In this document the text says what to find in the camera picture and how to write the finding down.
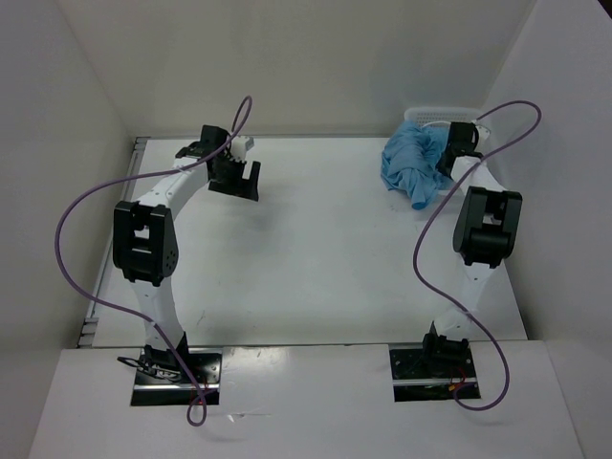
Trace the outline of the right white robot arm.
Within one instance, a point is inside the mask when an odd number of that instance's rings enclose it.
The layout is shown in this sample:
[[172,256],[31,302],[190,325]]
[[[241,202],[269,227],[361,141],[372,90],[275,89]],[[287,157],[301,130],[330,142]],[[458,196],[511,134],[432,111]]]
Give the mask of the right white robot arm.
[[[478,151],[489,134],[475,122],[452,122],[436,165],[443,176],[462,182],[452,248],[464,269],[458,301],[471,315],[494,270],[513,252],[522,207],[521,194],[499,184]],[[419,354],[421,368],[434,378],[458,376],[467,367],[473,328],[472,318],[454,306],[434,319]]]

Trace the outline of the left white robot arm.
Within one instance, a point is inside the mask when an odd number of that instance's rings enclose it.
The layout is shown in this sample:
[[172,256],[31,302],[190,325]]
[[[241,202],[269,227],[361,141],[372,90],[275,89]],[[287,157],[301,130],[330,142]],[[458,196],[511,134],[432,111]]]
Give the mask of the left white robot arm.
[[250,176],[243,176],[254,139],[239,136],[231,141],[229,136],[221,127],[205,125],[200,139],[175,155],[171,175],[137,200],[121,201],[114,209],[114,265],[131,284],[141,313],[152,319],[144,325],[145,346],[135,365],[152,378],[184,381],[192,363],[170,280],[179,261],[175,218],[205,186],[259,200],[261,163],[254,162]]

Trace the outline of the light blue shorts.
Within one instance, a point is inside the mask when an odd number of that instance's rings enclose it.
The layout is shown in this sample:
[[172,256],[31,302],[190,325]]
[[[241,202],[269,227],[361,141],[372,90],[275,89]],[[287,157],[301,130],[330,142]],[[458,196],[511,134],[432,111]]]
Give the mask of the light blue shorts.
[[421,126],[405,120],[382,150],[381,178],[388,190],[404,192],[416,210],[428,207],[452,180],[437,170],[448,143],[448,124]]

